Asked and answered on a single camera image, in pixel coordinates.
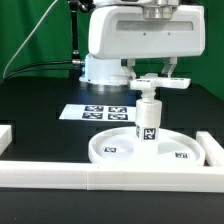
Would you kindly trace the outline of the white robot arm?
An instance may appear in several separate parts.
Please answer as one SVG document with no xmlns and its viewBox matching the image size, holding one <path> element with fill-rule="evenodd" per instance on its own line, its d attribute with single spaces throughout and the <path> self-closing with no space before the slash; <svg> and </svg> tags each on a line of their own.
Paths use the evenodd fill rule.
<svg viewBox="0 0 224 224">
<path fill-rule="evenodd" d="M 123 86 L 137 59 L 162 58 L 171 76 L 180 57 L 205 49 L 204 7 L 180 0 L 93 0 L 88 54 L 80 80 Z"/>
</svg>

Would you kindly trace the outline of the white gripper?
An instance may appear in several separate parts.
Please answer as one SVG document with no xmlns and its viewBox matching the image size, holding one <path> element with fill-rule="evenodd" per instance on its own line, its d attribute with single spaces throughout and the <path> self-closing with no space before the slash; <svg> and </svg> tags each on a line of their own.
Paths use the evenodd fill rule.
<svg viewBox="0 0 224 224">
<path fill-rule="evenodd" d="M 145 18 L 140 6 L 98 8 L 90 19 L 88 49 L 95 58 L 122 59 L 131 80 L 134 59 L 165 58 L 161 74 L 170 78 L 176 57 L 199 56 L 205 49 L 204 8 L 181 5 L 171 19 Z"/>
</svg>

